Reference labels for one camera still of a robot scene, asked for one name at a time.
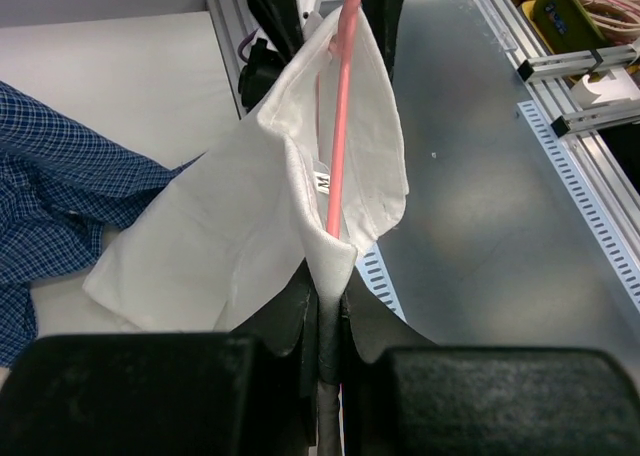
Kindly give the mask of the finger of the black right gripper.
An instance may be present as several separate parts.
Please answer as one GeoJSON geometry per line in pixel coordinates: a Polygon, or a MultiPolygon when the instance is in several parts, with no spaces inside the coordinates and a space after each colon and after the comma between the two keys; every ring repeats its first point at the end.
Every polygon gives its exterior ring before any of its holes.
{"type": "Polygon", "coordinates": [[[254,19],[288,63],[304,45],[297,0],[247,0],[254,19]]]}
{"type": "Polygon", "coordinates": [[[361,0],[389,79],[393,79],[398,25],[404,0],[361,0]]]}

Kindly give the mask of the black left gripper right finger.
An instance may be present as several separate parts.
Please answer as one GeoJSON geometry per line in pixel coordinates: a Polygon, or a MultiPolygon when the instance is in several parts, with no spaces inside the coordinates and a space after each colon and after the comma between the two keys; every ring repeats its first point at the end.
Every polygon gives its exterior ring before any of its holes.
{"type": "Polygon", "coordinates": [[[639,394],[584,348],[440,346],[353,276],[341,301],[349,455],[635,455],[639,394]]]}

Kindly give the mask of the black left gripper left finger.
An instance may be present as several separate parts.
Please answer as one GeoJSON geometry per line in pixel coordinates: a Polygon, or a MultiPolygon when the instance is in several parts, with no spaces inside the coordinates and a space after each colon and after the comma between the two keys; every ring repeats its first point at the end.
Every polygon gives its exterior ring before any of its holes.
{"type": "Polygon", "coordinates": [[[229,332],[51,336],[1,390],[5,455],[305,455],[319,298],[301,265],[229,332]]]}

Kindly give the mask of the pink wire hanger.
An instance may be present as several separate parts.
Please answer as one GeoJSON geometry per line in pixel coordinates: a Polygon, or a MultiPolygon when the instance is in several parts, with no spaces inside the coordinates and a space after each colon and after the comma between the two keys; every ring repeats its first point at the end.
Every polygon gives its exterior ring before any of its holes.
{"type": "Polygon", "coordinates": [[[348,125],[349,91],[352,55],[361,0],[344,0],[337,33],[329,42],[329,52],[340,62],[335,122],[332,140],[332,159],[328,175],[315,173],[317,189],[328,196],[326,231],[336,239],[341,231],[341,204],[348,125]]]}

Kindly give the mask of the white shirt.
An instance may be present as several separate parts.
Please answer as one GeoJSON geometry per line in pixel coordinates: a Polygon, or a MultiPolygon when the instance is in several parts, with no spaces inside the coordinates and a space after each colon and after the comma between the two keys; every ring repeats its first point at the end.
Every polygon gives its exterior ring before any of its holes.
{"type": "Polygon", "coordinates": [[[307,264],[324,301],[403,217],[409,192],[393,90],[372,30],[357,24],[342,228],[326,230],[316,175],[331,163],[340,64],[327,16],[260,104],[175,177],[84,282],[144,331],[228,331],[307,264]]]}

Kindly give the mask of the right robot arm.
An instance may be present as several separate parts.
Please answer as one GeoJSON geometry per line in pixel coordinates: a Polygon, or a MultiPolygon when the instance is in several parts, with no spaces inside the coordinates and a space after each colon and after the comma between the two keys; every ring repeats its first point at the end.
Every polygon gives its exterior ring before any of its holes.
{"type": "MultiPolygon", "coordinates": [[[[361,6],[389,74],[394,71],[399,19],[404,0],[361,0],[361,6]]],[[[266,35],[253,44],[241,70],[241,104],[252,110],[273,86],[304,44],[299,3],[296,0],[247,0],[266,35]]]]}

